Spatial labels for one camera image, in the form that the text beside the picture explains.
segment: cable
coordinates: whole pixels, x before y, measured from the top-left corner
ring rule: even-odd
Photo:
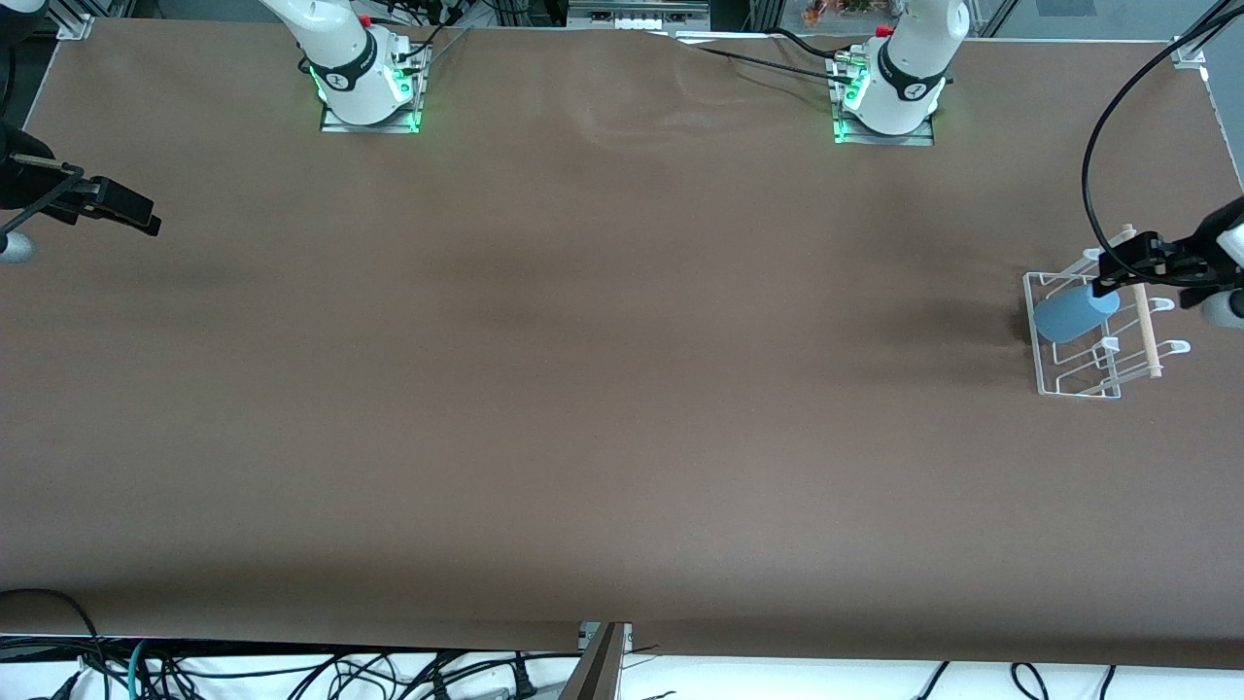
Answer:
[[[207,678],[215,680],[231,680],[231,679],[244,679],[244,678],[264,678],[272,675],[286,675],[286,674],[300,674],[304,671],[315,670],[318,666],[299,666],[296,669],[271,669],[266,671],[249,671],[249,673],[236,673],[236,674],[211,674],[205,671],[194,671],[179,669],[182,675],[194,676],[194,678]]]
[[[76,168],[76,170],[77,170],[77,175],[75,175],[75,177],[68,178],[68,179],[65,180],[65,182],[70,183],[68,185],[65,187],[66,190],[70,187],[72,187],[73,183],[76,183],[78,179],[82,178],[82,168]],[[56,199],[56,196],[47,198],[45,195],[45,198],[47,198],[49,201],[51,201],[52,199]],[[17,216],[14,216],[14,219],[17,219],[19,216],[21,216],[21,214],[17,214]],[[17,228],[17,225],[20,225],[20,224],[21,224],[21,221],[17,221],[16,224],[12,224],[12,228],[9,228],[9,224],[5,224],[4,230],[0,231],[0,235],[7,234],[10,230],[12,230],[14,228]],[[44,596],[44,597],[47,597],[47,598],[56,598],[57,601],[65,603],[70,608],[73,608],[73,612],[77,613],[78,618],[82,619],[82,624],[86,625],[87,633],[91,634],[92,647],[95,648],[96,658],[100,661],[100,665],[101,666],[106,666],[107,665],[108,659],[107,659],[107,656],[103,655],[103,647],[100,644],[100,630],[96,629],[95,623],[91,620],[91,615],[86,614],[86,609],[82,608],[82,606],[77,601],[75,601],[70,594],[62,593],[60,591],[53,591],[51,588],[10,588],[7,591],[0,591],[0,601],[4,601],[5,598],[9,598],[10,596]],[[109,700],[112,698],[112,690],[111,690],[111,688],[112,688],[112,684],[108,683],[108,679],[106,678],[104,681],[103,681],[103,698],[104,698],[104,700]]]
[[[1019,680],[1019,670],[1020,669],[1028,669],[1029,673],[1033,674],[1033,678],[1036,679],[1036,685],[1040,686],[1040,689],[1041,689],[1041,696],[1040,698],[1037,698],[1036,695],[1033,695],[1028,690],[1028,688],[1025,688],[1024,684],[1020,683],[1020,680]],[[1036,671],[1036,666],[1034,666],[1033,664],[1011,664],[1011,683],[1015,684],[1015,688],[1020,693],[1023,693],[1024,696],[1028,698],[1028,700],[1050,700],[1050,691],[1045,689],[1045,679],[1041,678],[1041,674],[1039,674]]]
[[[9,111],[12,101],[12,86],[17,81],[17,45],[9,46],[9,77],[4,81],[4,93],[0,93],[0,117]]]
[[[557,654],[557,653],[529,654],[526,656],[522,656],[522,660],[524,661],[537,661],[540,659],[578,659],[580,656],[582,656],[582,654]],[[463,666],[460,669],[455,669],[453,671],[449,671],[448,674],[443,674],[442,683],[448,686],[448,685],[450,685],[453,683],[458,683],[459,680],[463,680],[464,678],[469,678],[469,676],[473,676],[475,674],[480,674],[480,673],[484,673],[486,670],[495,669],[498,666],[506,666],[506,665],[510,665],[513,663],[514,663],[513,659],[494,659],[494,660],[490,660],[490,661],[476,661],[476,663],[474,663],[474,664],[471,664],[469,666]],[[423,685],[423,683],[427,683],[427,681],[424,680],[419,685]],[[413,690],[414,688],[417,688],[417,686],[412,684],[412,686],[408,690]],[[434,690],[429,690],[429,691],[424,693],[423,695],[420,695],[418,700],[428,700],[429,698],[433,698],[434,694],[435,694]],[[404,694],[399,695],[397,700],[402,700],[403,698],[406,698]]]
[[[807,68],[796,68],[795,66],[786,66],[782,63],[775,63],[773,61],[765,61],[764,58],[754,58],[751,56],[744,56],[741,53],[733,53],[730,51],[722,51],[720,48],[709,48],[707,46],[695,46],[700,51],[707,51],[709,53],[715,53],[718,56],[725,56],[726,58],[736,58],[739,61],[746,61],[749,63],[756,63],[758,66],[766,66],[770,68],[778,68],[779,71],[789,71],[799,75],[807,75],[812,77],[819,77],[821,80],[829,80],[830,82],[841,82],[843,85],[850,83],[851,78],[847,76],[830,75],[821,71],[810,71]]]
[[[445,668],[454,660],[460,659],[465,654],[466,654],[465,652],[440,652],[439,654],[437,654],[437,658],[433,659],[430,664],[423,666],[423,670],[414,674],[414,678],[411,679],[411,683],[406,686],[406,690],[403,690],[402,694],[396,698],[396,700],[406,700],[406,698],[409,696],[412,693],[414,693],[415,689],[428,683],[428,679],[430,679],[434,674],[440,673],[440,669]]]
[[[526,14],[531,11],[531,5],[530,4],[526,7],[524,7],[522,10],[505,10],[505,9],[498,7],[496,5],[489,2],[488,0],[479,0],[479,1],[483,2],[485,7],[491,9],[494,12],[496,12],[499,15],[510,15],[510,16],[515,16],[515,17],[522,17],[522,16],[526,16]]]
[[[414,56],[419,51],[423,51],[428,46],[432,46],[432,42],[437,39],[437,35],[440,34],[440,30],[445,29],[447,26],[449,26],[449,25],[444,25],[444,24],[437,25],[437,29],[432,30],[432,34],[428,35],[428,39],[423,40],[423,44],[419,44],[418,48],[414,48],[414,50],[412,50],[412,51],[409,51],[407,53],[399,53],[398,57],[397,57],[397,60],[398,61],[404,61],[404,60],[409,58],[411,56]]]
[[[527,698],[534,698],[540,693],[527,674],[527,664],[522,660],[522,652],[514,653],[514,663],[510,664],[510,671],[514,673],[514,700],[527,700]]]
[[[924,690],[916,696],[916,700],[929,700],[929,695],[933,695],[933,689],[937,688],[937,681],[942,680],[942,674],[945,673],[945,669],[949,665],[950,661],[942,661],[937,665],[937,670],[934,670],[933,675],[929,676],[928,683],[924,684]]]
[[[134,652],[129,654],[129,666],[126,671],[126,689],[129,690],[129,700],[138,700],[138,683],[134,676],[138,675],[138,660],[143,654],[143,647],[147,647],[146,639],[136,644]]]
[[[332,679],[332,684],[330,685],[328,700],[340,700],[341,699],[341,691],[345,690],[346,686],[350,685],[350,683],[353,681],[353,680],[363,680],[366,683],[372,683],[377,688],[379,688],[381,691],[383,693],[384,691],[384,686],[383,685],[381,685],[379,683],[377,683],[374,680],[363,679],[363,678],[360,678],[360,676],[362,676],[363,671],[371,669],[372,666],[374,666],[376,664],[381,663],[382,660],[384,660],[387,658],[388,658],[388,654],[379,654],[374,659],[372,659],[371,661],[367,661],[367,664],[364,664],[362,666],[358,666],[356,664],[351,664],[351,663],[347,661],[346,663],[346,668],[352,668],[353,669],[353,673],[351,673],[348,676],[343,676],[341,674],[340,665],[338,664],[333,664],[333,668],[337,669],[337,675]]]
[[[473,30],[473,29],[475,29],[475,27],[470,27],[470,26],[464,27],[462,31],[458,32],[458,36],[450,39],[449,44],[445,44],[445,47],[442,48],[439,53],[437,53],[435,56],[428,58],[428,67],[430,68],[432,63],[435,63],[437,61],[440,60],[442,56],[444,56],[445,53],[448,53],[449,50],[454,47],[454,44],[458,44],[458,40],[462,39],[462,37],[464,37],[464,36],[466,36],[468,34],[470,34],[470,30]]]
[[[846,51],[847,48],[851,48],[851,45],[847,44],[842,48],[835,48],[833,51],[822,51],[822,50],[817,48],[816,46],[812,46],[811,44],[804,41],[804,39],[801,36],[799,36],[797,34],[795,34],[794,31],[790,31],[789,29],[782,29],[780,26],[775,26],[773,29],[766,29],[765,34],[779,34],[781,36],[785,36],[786,39],[794,41],[795,46],[799,46],[800,48],[802,48],[804,51],[807,51],[809,53],[811,53],[814,56],[820,56],[821,58],[832,58],[833,55],[837,53],[838,51]]]
[[[315,679],[320,678],[320,674],[326,671],[328,666],[335,665],[343,656],[345,654],[333,654],[331,658],[328,658],[327,661],[311,669],[311,673],[309,673],[302,680],[299,681],[297,685],[294,686],[294,690],[290,691],[290,694],[286,696],[286,700],[301,700],[301,698],[306,694],[307,689],[311,688],[311,684],[315,683]]]
[[[1106,669],[1106,678],[1101,679],[1101,689],[1097,690],[1097,700],[1106,700],[1106,691],[1110,690],[1110,681],[1115,680],[1115,671],[1118,666],[1111,665]]]
[[[1106,127],[1106,122],[1110,121],[1111,114],[1115,113],[1115,109],[1117,109],[1120,103],[1122,103],[1123,98],[1127,97],[1127,93],[1131,92],[1133,87],[1136,87],[1136,83],[1138,83],[1144,76],[1149,73],[1149,71],[1152,71],[1168,56],[1171,56],[1183,46],[1188,45],[1198,36],[1213,31],[1220,26],[1224,26],[1240,15],[1244,15],[1244,7],[1238,7],[1224,15],[1219,15],[1218,17],[1214,17],[1202,24],[1188,35],[1181,36],[1169,46],[1159,51],[1157,56],[1151,58],[1149,62],[1144,63],[1144,66],[1141,67],[1141,70],[1137,71],[1136,75],[1133,75],[1131,80],[1128,80],[1123,85],[1122,90],[1118,91],[1118,94],[1115,94],[1115,98],[1111,99],[1110,104],[1106,106],[1106,111],[1102,112],[1101,118],[1097,119],[1097,124],[1092,129],[1092,136],[1088,137],[1088,145],[1085,148],[1084,163],[1080,167],[1080,195],[1084,199],[1085,214],[1087,214],[1088,216],[1088,225],[1092,226],[1093,236],[1097,237],[1097,244],[1101,246],[1101,249],[1105,250],[1106,254],[1108,254],[1115,260],[1115,262],[1120,267],[1122,267],[1126,272],[1136,276],[1142,281],[1147,281],[1149,283],[1166,283],[1169,286],[1178,286],[1178,287],[1219,286],[1222,283],[1220,281],[1209,281],[1209,280],[1198,281],[1198,280],[1163,279],[1162,275],[1152,275],[1141,271],[1133,267],[1127,260],[1122,257],[1122,255],[1118,254],[1117,250],[1115,250],[1113,246],[1111,246],[1110,240],[1106,237],[1105,231],[1102,231],[1101,221],[1097,219],[1097,211],[1093,209],[1092,204],[1092,187],[1090,184],[1090,170],[1092,168],[1093,150],[1096,150],[1097,148],[1097,140],[1098,138],[1101,138],[1101,132]]]

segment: wire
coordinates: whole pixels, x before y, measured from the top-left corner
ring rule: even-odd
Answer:
[[[147,640],[143,639],[134,645],[134,652],[129,654],[129,668],[126,671],[126,688],[129,690],[129,700],[138,700],[138,683],[134,676],[138,675],[138,659],[143,654],[143,647],[147,647]]]
[[[76,168],[76,169],[77,169],[77,175],[75,175],[75,177],[68,178],[68,179],[65,180],[65,182],[70,183],[68,185],[65,187],[66,190],[70,187],[72,187],[73,183],[76,183],[78,179],[82,178],[82,168]],[[62,182],[60,185],[57,185],[57,188],[60,188],[61,185],[65,185],[65,182]],[[47,198],[49,201],[51,201],[52,199],[56,199],[56,196]],[[34,205],[27,206],[26,210],[30,210],[31,208],[34,208]],[[19,216],[21,216],[21,214],[17,214],[17,216],[14,216],[14,219],[16,219]],[[20,225],[20,224],[21,224],[21,221],[14,224],[12,228],[9,228],[9,224],[5,224],[4,230],[2,230],[2,233],[0,233],[0,235],[7,234],[10,230],[12,230],[14,228],[17,228],[17,225]],[[86,614],[86,609],[82,608],[82,606],[77,601],[75,601],[73,597],[71,597],[68,593],[62,593],[60,591],[53,591],[51,588],[10,588],[7,591],[0,591],[0,601],[2,601],[5,598],[9,598],[11,596],[44,596],[44,597],[47,597],[47,598],[56,598],[57,601],[65,603],[70,608],[73,608],[73,612],[77,613],[78,618],[82,619],[82,624],[86,625],[86,630],[91,635],[92,647],[95,648],[96,658],[100,661],[100,665],[101,666],[106,666],[107,665],[108,659],[107,659],[107,656],[103,655],[103,647],[100,644],[100,630],[96,629],[95,622],[91,620],[91,615]],[[107,679],[104,679],[104,681],[103,681],[103,698],[104,698],[104,700],[109,700],[109,698],[112,698],[111,686],[112,686],[112,684],[108,683]]]
[[[302,680],[299,681],[297,685],[294,686],[294,690],[290,691],[286,700],[300,700],[306,694],[307,689],[311,688],[311,684],[315,683],[315,679],[320,678],[320,674],[326,671],[328,666],[335,665],[343,656],[345,654],[335,654],[327,661],[311,669],[311,673],[309,673]]]
[[[766,29],[765,34],[779,34],[781,36],[785,36],[786,39],[794,41],[795,46],[799,46],[800,48],[802,48],[804,51],[807,51],[809,53],[811,53],[814,56],[820,56],[821,58],[832,58],[833,55],[837,53],[838,51],[846,51],[847,48],[851,48],[851,45],[847,44],[842,48],[835,48],[833,51],[822,51],[822,50],[817,48],[816,46],[812,46],[811,44],[804,41],[804,39],[801,36],[799,36],[797,34],[795,34],[794,31],[790,31],[789,29],[784,29],[784,27],[780,27],[780,26],[775,26],[773,29]]]
[[[432,46],[432,42],[437,39],[437,35],[440,34],[440,30],[445,29],[447,26],[449,26],[449,25],[444,25],[444,24],[437,25],[437,29],[432,30],[432,34],[428,35],[428,39],[424,39],[423,42],[419,44],[418,48],[414,48],[413,51],[408,51],[406,53],[399,53],[398,57],[397,57],[397,60],[398,61],[404,61],[404,60],[409,58],[411,56],[414,56],[419,51],[423,51],[428,46]]]
[[[179,669],[182,675],[194,676],[194,678],[207,678],[207,679],[243,679],[243,678],[264,678],[272,675],[286,675],[286,674],[300,674],[304,671],[315,670],[318,666],[299,666],[296,669],[271,669],[266,671],[249,671],[249,673],[236,673],[236,674],[213,674],[205,671],[185,670]]]
[[[489,2],[488,0],[479,0],[479,1],[483,2],[485,7],[490,7],[494,12],[499,15],[510,15],[515,17],[521,17],[526,16],[526,14],[531,11],[530,4],[527,4],[527,6],[521,10],[505,10],[503,7],[498,7],[496,5]]]
[[[1033,693],[1029,691],[1029,689],[1025,688],[1023,683],[1020,683],[1019,680],[1020,669],[1028,669],[1029,673],[1033,674],[1033,678],[1036,679],[1036,685],[1040,686],[1041,689],[1040,698],[1033,695]],[[1045,689],[1045,679],[1041,678],[1041,674],[1036,671],[1036,666],[1034,666],[1033,664],[1011,664],[1011,683],[1015,684],[1015,688],[1020,693],[1023,693],[1028,698],[1028,700],[1050,700],[1050,691]]]
[[[582,654],[557,654],[557,653],[550,653],[550,654],[527,654],[527,655],[522,656],[522,660],[524,661],[537,661],[540,659],[578,659],[581,656],[582,656]],[[494,659],[494,660],[490,660],[490,661],[476,661],[476,663],[474,663],[474,664],[471,664],[469,666],[463,666],[460,669],[455,669],[453,671],[443,674],[442,680],[443,680],[444,685],[448,686],[452,683],[458,683],[459,680],[463,680],[465,678],[473,676],[475,674],[481,674],[481,673],[484,673],[486,670],[495,669],[495,668],[499,668],[499,666],[508,666],[508,665],[510,665],[513,663],[514,663],[514,659]],[[420,681],[418,685],[423,685],[424,683],[427,683],[427,681],[425,680]],[[414,688],[417,688],[417,685],[412,684],[411,688],[408,689],[408,691],[413,690]],[[435,690],[429,690],[429,691],[424,693],[423,695],[420,695],[418,700],[428,700],[428,698],[432,698],[434,693],[435,693]],[[402,700],[403,698],[406,698],[406,694],[399,695],[397,698],[397,700]]]
[[[9,45],[9,77],[4,81],[4,93],[0,94],[0,117],[9,111],[12,101],[12,86],[17,81],[17,45]]]
[[[368,669],[371,669],[372,666],[374,666],[376,664],[381,663],[384,659],[388,659],[388,654],[379,654],[374,659],[372,659],[371,661],[367,661],[367,664],[364,664],[362,666],[347,661],[345,664],[346,668],[353,669],[353,673],[351,673],[348,676],[343,676],[342,673],[341,673],[341,666],[338,664],[335,664],[333,666],[337,670],[337,675],[332,679],[332,685],[330,685],[328,700],[340,700],[341,699],[341,691],[345,690],[346,686],[350,685],[350,683],[353,681],[353,680],[363,680],[366,683],[374,684],[383,693],[384,691],[384,686],[383,685],[381,685],[379,683],[377,683],[377,681],[374,681],[372,679],[362,679],[360,676],[362,676],[362,674],[364,671],[367,671]],[[388,698],[388,696],[389,696],[389,694],[386,693],[384,698]]]
[[[437,53],[435,56],[428,58],[428,67],[430,68],[432,63],[437,62],[438,60],[440,60],[442,56],[444,56],[445,53],[448,53],[449,50],[454,47],[454,44],[458,44],[458,40],[462,39],[462,37],[464,37],[464,36],[466,36],[468,34],[470,34],[470,30],[473,30],[473,29],[475,29],[475,27],[470,27],[470,26],[464,27],[462,31],[458,32],[458,36],[450,39],[449,44],[445,44],[445,47],[442,48],[439,53]]]
[[[950,661],[942,661],[937,665],[937,670],[934,670],[933,675],[929,676],[928,683],[924,684],[924,690],[916,696],[916,700],[929,700],[929,695],[933,695],[933,689],[937,688],[937,681],[942,680],[942,674],[945,673],[945,669],[949,665]]]
[[[1118,666],[1110,666],[1106,669],[1106,678],[1101,679],[1101,689],[1097,690],[1097,700],[1106,700],[1106,691],[1110,690],[1110,681],[1115,680],[1115,671]]]
[[[1126,272],[1136,276],[1142,281],[1147,281],[1151,283],[1166,283],[1179,287],[1220,286],[1222,283],[1220,281],[1210,281],[1210,280],[1163,279],[1162,275],[1148,274],[1146,271],[1133,267],[1127,260],[1122,257],[1122,255],[1118,254],[1117,250],[1115,250],[1113,246],[1111,246],[1110,240],[1106,237],[1106,233],[1102,231],[1101,221],[1097,219],[1097,211],[1096,209],[1093,209],[1092,204],[1092,187],[1090,184],[1090,170],[1092,168],[1093,150],[1096,150],[1097,148],[1097,140],[1098,138],[1101,138],[1101,132],[1106,127],[1106,122],[1110,121],[1111,114],[1115,113],[1115,109],[1117,109],[1120,103],[1122,103],[1123,98],[1127,97],[1127,93],[1131,92],[1133,87],[1136,87],[1136,83],[1138,83],[1144,76],[1149,73],[1149,71],[1152,71],[1168,56],[1171,56],[1183,46],[1188,45],[1198,36],[1213,31],[1220,26],[1224,26],[1240,15],[1244,15],[1244,7],[1238,7],[1224,15],[1219,15],[1202,24],[1200,26],[1195,27],[1192,32],[1181,36],[1169,46],[1159,51],[1157,56],[1151,58],[1149,62],[1144,63],[1144,66],[1141,67],[1141,70],[1137,71],[1136,75],[1133,75],[1131,80],[1128,80],[1123,85],[1123,87],[1118,91],[1118,94],[1115,94],[1115,98],[1111,99],[1110,104],[1106,106],[1106,111],[1102,112],[1101,118],[1097,119],[1097,124],[1092,129],[1092,136],[1088,137],[1088,145],[1085,148],[1084,163],[1080,167],[1080,194],[1081,198],[1084,199],[1085,214],[1087,214],[1088,216],[1088,225],[1092,226],[1093,236],[1097,237],[1097,244],[1102,247],[1102,250],[1105,250],[1115,260],[1115,262],[1120,267],[1122,267]]]
[[[699,48],[700,51],[707,51],[709,53],[715,53],[718,56],[725,56],[726,58],[735,58],[735,60],[739,60],[739,61],[746,61],[749,63],[756,63],[758,66],[766,66],[766,67],[770,67],[770,68],[776,68],[779,71],[787,71],[787,72],[799,73],[799,75],[807,75],[807,76],[812,76],[812,77],[819,77],[821,80],[829,80],[830,82],[841,82],[843,85],[851,82],[851,78],[848,78],[847,76],[830,75],[830,73],[821,72],[821,71],[810,71],[807,68],[796,68],[795,66],[786,66],[786,65],[782,65],[782,63],[775,63],[773,61],[765,61],[764,58],[754,58],[751,56],[744,56],[741,53],[733,53],[730,51],[722,51],[720,48],[709,48],[707,46],[695,46],[695,47]]]

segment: white wire rack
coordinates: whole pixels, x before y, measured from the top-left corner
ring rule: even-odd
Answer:
[[[1127,225],[1110,244],[1117,245],[1135,235],[1136,229]],[[1128,382],[1140,378],[1161,379],[1163,358],[1192,352],[1192,344],[1187,339],[1157,339],[1153,313],[1169,311],[1176,303],[1171,298],[1151,298],[1143,283],[1122,291],[1121,293],[1131,292],[1132,301],[1125,302],[1113,316],[1084,337],[1071,342],[1051,342],[1036,332],[1034,308],[1072,285],[1092,283],[1093,275],[1085,272],[1092,270],[1102,254],[1101,247],[1088,247],[1061,272],[1034,271],[1024,275],[1036,390],[1041,395],[1120,399],[1122,385]]]

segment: brown table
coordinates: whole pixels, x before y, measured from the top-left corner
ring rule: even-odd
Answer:
[[[342,136],[281,26],[102,21],[30,131],[165,226],[0,270],[0,584],[113,634],[1244,666],[1244,336],[1163,315],[1193,356],[1076,403],[1019,316],[1154,51],[969,42],[937,145],[875,148],[812,78],[476,31],[423,133]],[[1098,163],[1110,228],[1239,193],[1194,71]]]

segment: white floor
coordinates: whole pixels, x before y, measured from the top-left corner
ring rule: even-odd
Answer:
[[[360,656],[361,663],[373,656]],[[458,668],[509,654],[471,654]],[[241,673],[265,669],[300,668],[326,656],[235,658],[192,660],[187,669],[213,673]],[[394,656],[398,678],[409,678],[432,660],[430,654]],[[564,683],[573,659],[530,661],[531,681],[537,686]],[[628,656],[622,674],[620,700],[649,700],[673,691],[672,700],[911,700],[921,693],[937,666],[932,661],[832,661],[832,660],[758,660],[699,656]],[[387,670],[387,666],[373,666]],[[1039,665],[1051,700],[1097,700],[1103,666]],[[29,700],[51,695],[77,669],[75,663],[0,665],[0,700]],[[246,680],[200,680],[200,694],[208,700],[285,700],[305,674]],[[327,696],[332,674],[321,676],[304,700]],[[503,666],[449,686],[454,700],[491,698],[491,693],[513,689],[509,668]],[[1030,688],[1036,693],[1035,684]],[[113,698],[127,698],[126,689],[113,684]],[[422,700],[429,689],[419,689],[411,700]],[[86,674],[78,681],[73,700],[102,698],[98,674]],[[1239,700],[1244,698],[1244,673],[1121,668],[1110,686],[1107,700]],[[1006,664],[950,664],[931,700],[1023,700],[1011,685]],[[355,683],[341,700],[383,700],[382,689]]]

